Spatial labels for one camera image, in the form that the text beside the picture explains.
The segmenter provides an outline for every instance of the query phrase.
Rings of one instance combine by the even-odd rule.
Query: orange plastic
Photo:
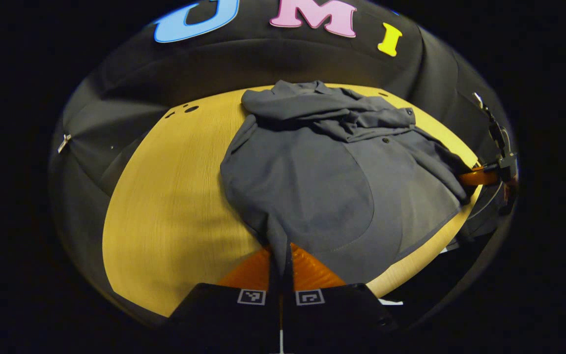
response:
[[[296,246],[296,244],[291,244],[291,246],[295,291],[310,291],[346,285],[339,276],[307,251]]]
[[[460,183],[465,186],[479,186],[496,184],[499,181],[499,176],[495,171],[484,172],[482,168],[474,169],[471,173],[465,173],[464,175],[458,175]]]
[[[261,248],[227,274],[218,285],[267,291],[270,282],[270,247]]]

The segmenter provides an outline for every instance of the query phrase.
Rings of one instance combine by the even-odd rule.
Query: yellow letter i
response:
[[[379,43],[377,48],[389,56],[395,57],[397,56],[397,42],[403,34],[385,22],[384,27],[386,27],[386,36],[384,37],[384,42]]]

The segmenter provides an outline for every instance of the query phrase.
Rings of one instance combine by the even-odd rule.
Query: blue letter u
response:
[[[231,22],[240,7],[240,0],[209,0],[217,1],[218,8],[215,15],[205,22],[188,25],[185,23],[189,10],[198,6],[191,4],[182,9],[163,16],[153,23],[158,23],[154,32],[154,40],[160,43],[177,42],[187,38],[211,32]]]

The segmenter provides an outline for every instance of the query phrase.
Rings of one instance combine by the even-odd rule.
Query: letter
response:
[[[193,25],[186,24],[185,21],[187,20],[189,10],[198,6],[198,3],[187,5],[153,22],[158,23],[154,31],[154,40],[160,43],[177,42],[217,30],[235,18],[240,6],[240,0],[209,1],[218,2],[218,8],[212,18]]]
[[[384,42],[379,43],[377,48],[389,56],[395,57],[397,55],[397,41],[403,34],[385,22],[384,27],[386,28],[386,36],[384,36]]]
[[[327,31],[349,38],[355,38],[353,31],[353,12],[357,11],[354,6],[338,0],[330,0],[319,6],[313,0],[281,0],[279,4],[279,15],[270,20],[270,24],[276,27],[300,27],[301,20],[296,17],[298,10],[312,29],[317,29],[331,16],[330,22],[324,27]]]

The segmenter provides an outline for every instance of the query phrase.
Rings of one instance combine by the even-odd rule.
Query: wooden tabletop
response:
[[[476,155],[454,133],[390,92],[326,85],[382,94],[397,108],[412,107],[418,127],[468,166],[476,164]],[[124,169],[104,222],[103,257],[113,290],[127,300],[168,317],[195,284],[217,283],[261,249],[227,203],[220,180],[220,163],[247,114],[241,106],[245,90],[170,109]],[[462,227],[480,190],[431,240],[369,282],[375,295],[387,294],[429,264]]]

